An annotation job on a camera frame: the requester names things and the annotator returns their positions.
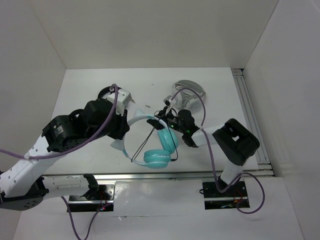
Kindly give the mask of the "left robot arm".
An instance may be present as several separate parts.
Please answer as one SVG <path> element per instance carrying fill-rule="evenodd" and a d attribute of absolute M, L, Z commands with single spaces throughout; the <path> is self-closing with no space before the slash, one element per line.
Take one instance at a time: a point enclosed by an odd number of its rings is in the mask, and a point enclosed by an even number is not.
<path fill-rule="evenodd" d="M 0 207 L 25 211 L 43 200 L 80 196 L 92 200 L 101 191 L 91 173 L 45 177 L 44 172 L 63 156 L 101 137 L 120 140 L 130 127 L 126 104 L 107 99 L 89 101 L 83 109 L 53 118 L 36 143 L 19 161 L 0 174 Z"/>

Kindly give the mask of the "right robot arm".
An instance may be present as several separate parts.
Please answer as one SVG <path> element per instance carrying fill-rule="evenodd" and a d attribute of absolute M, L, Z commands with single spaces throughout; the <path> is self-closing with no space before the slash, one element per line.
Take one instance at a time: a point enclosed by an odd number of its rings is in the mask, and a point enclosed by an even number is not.
<path fill-rule="evenodd" d="M 215 173 L 213 151 L 210 147 L 208 149 L 216 188 L 223 196 L 230 196 L 235 191 L 236 183 L 244 174 L 243 166 L 260 147 L 258 138 L 234 118 L 221 126 L 201 129 L 195 124 L 192 113 L 186 109 L 172 113 L 164 108 L 154 116 L 163 120 L 170 129 L 181 133 L 182 140 L 188 147 L 218 145 L 221 148 L 228 162 L 220 176 Z"/>

